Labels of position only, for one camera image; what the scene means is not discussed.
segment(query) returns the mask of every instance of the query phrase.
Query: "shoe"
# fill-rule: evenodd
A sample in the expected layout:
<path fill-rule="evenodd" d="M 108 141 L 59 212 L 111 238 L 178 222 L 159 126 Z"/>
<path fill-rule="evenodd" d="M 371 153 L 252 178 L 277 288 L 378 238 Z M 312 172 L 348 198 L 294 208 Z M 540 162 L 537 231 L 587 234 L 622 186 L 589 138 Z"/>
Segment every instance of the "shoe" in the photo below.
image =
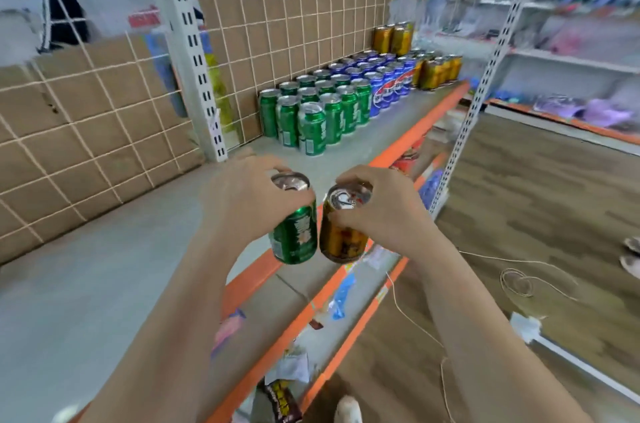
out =
<path fill-rule="evenodd" d="M 627 273 L 640 280 L 640 258 L 632 255 L 620 256 L 620 264 Z"/>
<path fill-rule="evenodd" d="M 360 405 L 353 396 L 343 396 L 335 409 L 333 423 L 362 423 Z"/>
<path fill-rule="evenodd" d="M 628 237 L 624 242 L 629 251 L 633 251 L 636 255 L 640 255 L 640 237 Z"/>

